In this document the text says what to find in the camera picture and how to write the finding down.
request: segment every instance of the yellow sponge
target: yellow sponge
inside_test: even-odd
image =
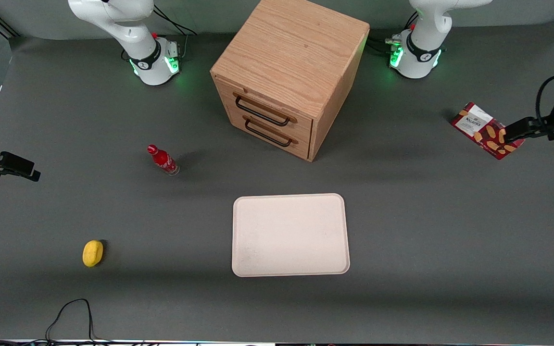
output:
[[[104,245],[99,240],[92,240],[86,243],[83,250],[83,263],[87,267],[94,267],[101,261],[101,255],[104,252]]]

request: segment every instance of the wooden cabinet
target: wooden cabinet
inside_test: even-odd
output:
[[[313,161],[368,34],[369,24],[306,0],[262,0],[211,68],[230,122]]]

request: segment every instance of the plastic tray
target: plastic tray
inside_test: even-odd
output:
[[[235,201],[232,271],[237,276],[343,274],[349,268],[345,203],[340,195]]]

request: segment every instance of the drawer handle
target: drawer handle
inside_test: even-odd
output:
[[[251,132],[257,134],[258,136],[261,136],[262,138],[265,138],[265,139],[267,139],[267,140],[270,140],[271,142],[273,142],[273,143],[279,145],[280,147],[284,147],[284,148],[285,148],[285,147],[289,147],[290,144],[292,144],[292,140],[291,140],[291,139],[288,139],[288,142],[287,142],[287,143],[282,143],[282,142],[280,142],[280,141],[278,141],[278,140],[276,140],[276,139],[270,138],[269,136],[263,134],[263,133],[260,132],[260,131],[257,131],[257,130],[255,130],[255,129],[252,129],[251,127],[249,127],[249,123],[250,123],[250,122],[251,122],[251,120],[249,120],[249,119],[246,119],[246,120],[245,120],[245,128],[248,129],[249,131],[251,131]]]
[[[240,96],[237,96],[237,101],[235,101],[235,103],[237,104],[238,108],[240,108],[240,109],[242,109],[246,112],[250,112],[251,114],[257,116],[258,118],[264,119],[264,120],[268,121],[271,124],[275,124],[277,126],[285,126],[285,125],[288,125],[288,123],[290,122],[290,118],[286,118],[286,120],[284,122],[279,122],[277,120],[272,120],[271,118],[269,118],[268,116],[265,116],[264,114],[261,114],[259,112],[254,111],[251,108],[248,108],[248,107],[245,107],[244,105],[241,105],[240,104]]]

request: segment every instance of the coca-cola bottle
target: coca-cola bottle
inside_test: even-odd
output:
[[[176,175],[176,173],[178,173],[178,165],[167,152],[158,149],[158,147],[153,144],[147,147],[147,151],[153,157],[153,162],[160,166],[167,175]]]

